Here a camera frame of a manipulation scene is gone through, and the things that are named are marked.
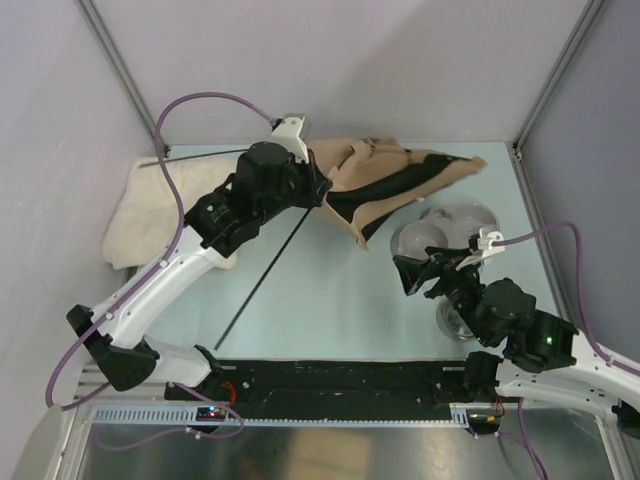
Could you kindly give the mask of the black tent pole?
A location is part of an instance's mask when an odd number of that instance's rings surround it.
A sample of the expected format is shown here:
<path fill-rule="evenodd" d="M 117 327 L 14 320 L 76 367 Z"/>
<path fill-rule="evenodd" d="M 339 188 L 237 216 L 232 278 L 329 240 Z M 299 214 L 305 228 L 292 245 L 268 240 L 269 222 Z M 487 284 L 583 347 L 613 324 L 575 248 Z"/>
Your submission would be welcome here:
<path fill-rule="evenodd" d="M 240 148 L 240 149 L 222 150 L 222 151 L 217 151 L 217 152 L 207 152 L 207 153 L 201 153 L 201 154 L 196 154 L 196 155 L 188 155 L 188 156 L 165 159 L 164 162 L 165 163 L 175 163 L 175 162 L 188 161 L 188 160 L 200 159 L 200 158 L 211 157 L 211 156 L 220 156 L 220 155 L 230 155 L 230 154 L 235 154 L 235 153 L 243 153 L 243 152 L 245 152 L 247 150 L 248 150 L 248 148 Z M 160 164 L 159 161 L 147 162 L 147 163 L 142 163 L 141 165 L 139 165 L 138 168 L 148 168 L 148 167 L 153 167 L 153 166 L 156 166 L 156 165 L 159 165 L 159 164 Z"/>
<path fill-rule="evenodd" d="M 269 274 L 271 273 L 271 271 L 273 270 L 273 268 L 275 267 L 275 265 L 277 264 L 277 262 L 279 261 L 281 256 L 284 254 L 284 252 L 286 251 L 286 249 L 290 245 L 291 241 L 297 235 L 297 233 L 300 230 L 300 228 L 302 227 L 302 225 L 306 222 L 307 218 L 311 214 L 311 211 L 312 211 L 312 209 L 309 208 L 304 212 L 304 214 L 301 216 L 299 221 L 296 223 L 294 228 L 291 230 L 291 232 L 289 233 L 289 235 L 287 236 L 287 238 L 285 239 L 285 241 L 283 242 L 283 244 L 281 245 L 281 247 L 279 248 L 279 250 L 275 254 L 275 256 L 271 259 L 270 263 L 267 265 L 265 270 L 262 272 L 262 274 L 258 278 L 257 282 L 254 284 L 254 286 L 252 287 L 250 292 L 247 294 L 246 298 L 244 299 L 242 304 L 239 306 L 238 310 L 236 311 L 236 313 L 234 314 L 234 316 L 232 317 L 232 319 L 230 320 L 230 322 L 228 323 L 228 325 L 226 326 L 226 328 L 224 329 L 224 331 L 222 332 L 222 334 L 220 335 L 220 337 L 218 338 L 218 340 L 214 344 L 214 350 L 215 351 L 218 351 L 222 347 L 224 342 L 227 340 L 227 338 L 229 337 L 231 331 L 234 329 L 234 327 L 236 326 L 237 322 L 239 321 L 241 316 L 244 314 L 246 308 L 249 306 L 249 304 L 253 300 L 254 296 L 257 294 L 259 289 L 262 287 L 263 283 L 265 282 L 265 280 L 267 279 L 267 277 L 269 276 Z"/>

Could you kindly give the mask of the beige pet tent fabric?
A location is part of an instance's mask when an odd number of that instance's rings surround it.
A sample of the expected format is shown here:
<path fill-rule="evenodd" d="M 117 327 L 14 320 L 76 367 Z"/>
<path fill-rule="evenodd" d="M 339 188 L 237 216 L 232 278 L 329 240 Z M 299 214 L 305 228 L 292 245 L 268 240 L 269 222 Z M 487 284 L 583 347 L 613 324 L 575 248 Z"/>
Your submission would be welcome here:
<path fill-rule="evenodd" d="M 478 156 L 406 148 L 392 137 L 315 140 L 309 148 L 332 182 L 318 215 L 346 231 L 363 250 L 394 212 L 487 166 Z"/>

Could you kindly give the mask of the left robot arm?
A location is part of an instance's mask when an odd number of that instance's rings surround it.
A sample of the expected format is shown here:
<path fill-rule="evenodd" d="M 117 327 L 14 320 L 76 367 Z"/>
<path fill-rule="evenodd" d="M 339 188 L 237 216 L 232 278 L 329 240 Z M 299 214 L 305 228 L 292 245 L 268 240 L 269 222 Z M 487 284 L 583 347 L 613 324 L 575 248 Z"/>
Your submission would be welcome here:
<path fill-rule="evenodd" d="M 172 240 L 120 290 L 93 307 L 74 306 L 67 320 L 108 383 L 127 391 L 151 380 L 181 383 L 201 399 L 214 397 L 222 376 L 204 347 L 152 339 L 148 330 L 189 285 L 228 259 L 260 228 L 290 207 L 322 204 L 331 182 L 314 158 L 271 142 L 242 153 L 236 170 L 182 217 Z"/>

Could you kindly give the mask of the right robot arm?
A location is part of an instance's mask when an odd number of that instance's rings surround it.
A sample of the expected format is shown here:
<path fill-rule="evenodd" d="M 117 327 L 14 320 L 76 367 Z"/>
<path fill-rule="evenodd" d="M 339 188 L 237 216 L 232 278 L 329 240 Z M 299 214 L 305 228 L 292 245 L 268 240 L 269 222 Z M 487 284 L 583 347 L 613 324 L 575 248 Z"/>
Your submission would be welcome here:
<path fill-rule="evenodd" d="M 639 379 L 629 368 L 601 358 L 585 332 L 542 311 L 534 296 L 509 278 L 488 285 L 466 251 L 429 247 L 425 260 L 395 255 L 406 295 L 426 282 L 425 297 L 444 297 L 482 349 L 468 355 L 464 393 L 476 401 L 491 394 L 557 403 L 614 420 L 639 436 Z"/>

